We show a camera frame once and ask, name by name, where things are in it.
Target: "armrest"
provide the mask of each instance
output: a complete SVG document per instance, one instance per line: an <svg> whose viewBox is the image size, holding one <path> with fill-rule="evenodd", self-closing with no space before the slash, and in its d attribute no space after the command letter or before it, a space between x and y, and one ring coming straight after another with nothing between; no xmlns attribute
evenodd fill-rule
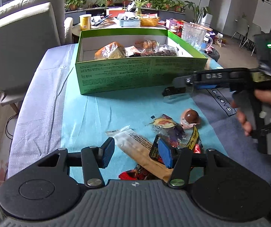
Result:
<svg viewBox="0 0 271 227"><path fill-rule="evenodd" d="M0 91L28 87L45 52L57 46L51 3L0 19Z"/></svg>
<svg viewBox="0 0 271 227"><path fill-rule="evenodd" d="M73 43L73 36L71 30L73 28L74 19L71 17L66 18L64 21L64 31L65 31L65 45Z"/></svg>

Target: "human hand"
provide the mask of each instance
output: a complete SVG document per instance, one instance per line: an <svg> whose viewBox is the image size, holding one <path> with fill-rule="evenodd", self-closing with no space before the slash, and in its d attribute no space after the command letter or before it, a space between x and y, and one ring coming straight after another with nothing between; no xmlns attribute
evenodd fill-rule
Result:
<svg viewBox="0 0 271 227"><path fill-rule="evenodd" d="M271 105L271 91L270 90L256 89L254 91L254 95L261 102L268 103ZM232 102L232 107L237 108L237 105L235 104L235 102ZM239 122L241 123L243 129L245 130L245 135L249 136L252 131L252 125L247 121L246 115L241 111L241 109L238 109L236 116Z"/></svg>

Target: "orange basket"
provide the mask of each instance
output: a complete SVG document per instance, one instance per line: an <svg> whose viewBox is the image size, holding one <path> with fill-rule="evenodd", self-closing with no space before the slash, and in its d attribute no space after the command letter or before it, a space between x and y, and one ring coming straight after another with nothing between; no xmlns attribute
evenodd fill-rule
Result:
<svg viewBox="0 0 271 227"><path fill-rule="evenodd" d="M139 19L141 20L141 26L156 26L160 20L160 17L157 18L142 18L139 16Z"/></svg>

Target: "clear plastic jug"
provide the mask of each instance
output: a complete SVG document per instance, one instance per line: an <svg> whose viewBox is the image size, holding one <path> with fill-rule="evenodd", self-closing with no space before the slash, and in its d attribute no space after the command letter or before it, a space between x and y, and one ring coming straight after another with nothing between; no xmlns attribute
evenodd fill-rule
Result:
<svg viewBox="0 0 271 227"><path fill-rule="evenodd" d="M211 47L213 40L211 37L206 36L206 32L207 30L204 29L203 27L185 22L182 31L182 39L185 40L194 48L196 48L197 50L207 50ZM205 48L201 48L201 44L204 40L204 37L209 38L210 42L207 44Z"/></svg>

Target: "brown egg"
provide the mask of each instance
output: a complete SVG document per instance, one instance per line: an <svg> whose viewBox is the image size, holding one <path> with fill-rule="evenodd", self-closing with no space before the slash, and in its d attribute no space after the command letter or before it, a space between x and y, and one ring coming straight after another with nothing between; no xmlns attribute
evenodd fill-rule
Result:
<svg viewBox="0 0 271 227"><path fill-rule="evenodd" d="M189 110L185 114L185 120L188 122L188 124L193 124L193 123L197 124L200 121L200 117L199 117L197 111L195 111L195 110Z"/></svg>

